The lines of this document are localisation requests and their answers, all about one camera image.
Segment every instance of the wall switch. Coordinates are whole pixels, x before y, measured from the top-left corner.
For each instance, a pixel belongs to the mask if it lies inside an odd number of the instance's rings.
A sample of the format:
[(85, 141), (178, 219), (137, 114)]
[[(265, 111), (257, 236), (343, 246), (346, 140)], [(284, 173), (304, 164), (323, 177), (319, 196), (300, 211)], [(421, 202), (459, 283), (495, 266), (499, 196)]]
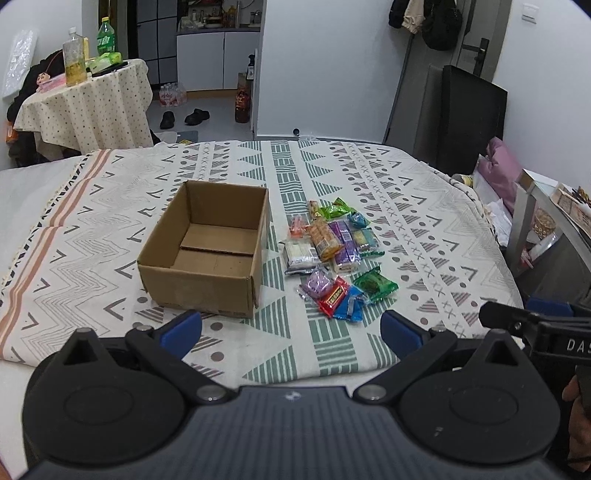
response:
[(523, 4), (523, 10), (521, 11), (521, 19), (530, 23), (537, 23), (535, 20), (538, 16), (539, 7), (531, 4)]

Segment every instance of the green soda bottle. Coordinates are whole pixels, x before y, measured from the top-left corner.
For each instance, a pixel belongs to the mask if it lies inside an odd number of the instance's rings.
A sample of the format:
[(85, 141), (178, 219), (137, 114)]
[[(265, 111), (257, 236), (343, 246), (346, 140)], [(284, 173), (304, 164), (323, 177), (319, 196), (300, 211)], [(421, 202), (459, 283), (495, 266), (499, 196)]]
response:
[(113, 53), (115, 51), (115, 30), (109, 23), (109, 17), (104, 17), (96, 36), (96, 49), (99, 57), (103, 53)]

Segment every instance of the geometric pattern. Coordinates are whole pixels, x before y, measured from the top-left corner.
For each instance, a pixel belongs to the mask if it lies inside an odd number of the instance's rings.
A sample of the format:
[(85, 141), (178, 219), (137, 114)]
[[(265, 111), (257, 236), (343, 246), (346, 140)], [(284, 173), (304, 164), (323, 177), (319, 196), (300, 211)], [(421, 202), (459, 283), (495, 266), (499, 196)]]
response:
[(398, 363), (396, 354), (390, 350), (386, 342), (384, 342), (378, 335), (368, 333), (368, 340), (371, 348), (374, 351), (375, 359), (378, 363), (378, 368), (389, 367), (390, 365)]
[[(181, 313), (151, 299), (136, 260), (191, 179), (269, 188), (258, 308), (251, 319), (204, 314), (202, 337), (184, 358), (228, 387), (392, 365), (397, 359), (380, 340), (386, 309), (470, 337), (483, 333), (481, 299), (521, 306), (478, 199), (400, 150), (344, 141), (158, 144), (82, 157), (47, 207), (26, 212), (35, 227), (0, 287), (0, 354), (34, 366), (75, 328), (121, 336), (137, 323), (159, 327)], [(293, 216), (307, 214), (308, 200), (327, 206), (337, 197), (371, 221), (387, 252), (347, 279), (380, 266), (399, 286), (364, 306), (357, 323), (328, 319), (296, 295), (301, 278), (283, 274), (278, 243)]]

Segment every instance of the black slipper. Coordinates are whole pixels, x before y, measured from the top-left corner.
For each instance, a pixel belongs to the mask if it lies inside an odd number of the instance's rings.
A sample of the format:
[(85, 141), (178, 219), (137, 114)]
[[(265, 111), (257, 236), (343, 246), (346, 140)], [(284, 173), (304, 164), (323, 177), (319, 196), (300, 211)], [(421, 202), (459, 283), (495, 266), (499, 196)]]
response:
[(209, 119), (209, 112), (207, 110), (201, 110), (199, 108), (196, 108), (193, 111), (193, 113), (191, 113), (190, 115), (187, 115), (187, 118), (185, 118), (185, 123), (187, 125), (195, 126), (195, 125), (200, 124), (204, 120), (208, 120), (208, 119)]
[(162, 116), (160, 128), (162, 130), (168, 130), (172, 127), (174, 127), (174, 113), (172, 113), (170, 110), (167, 110), (164, 112), (164, 115)]

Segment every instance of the yellow liquid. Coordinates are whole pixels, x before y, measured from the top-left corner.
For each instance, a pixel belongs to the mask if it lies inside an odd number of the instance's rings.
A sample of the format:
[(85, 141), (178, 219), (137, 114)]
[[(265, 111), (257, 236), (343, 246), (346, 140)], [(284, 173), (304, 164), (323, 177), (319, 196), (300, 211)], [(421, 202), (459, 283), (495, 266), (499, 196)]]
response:
[(82, 62), (66, 65), (66, 84), (68, 87), (78, 85), (87, 79), (86, 65)]

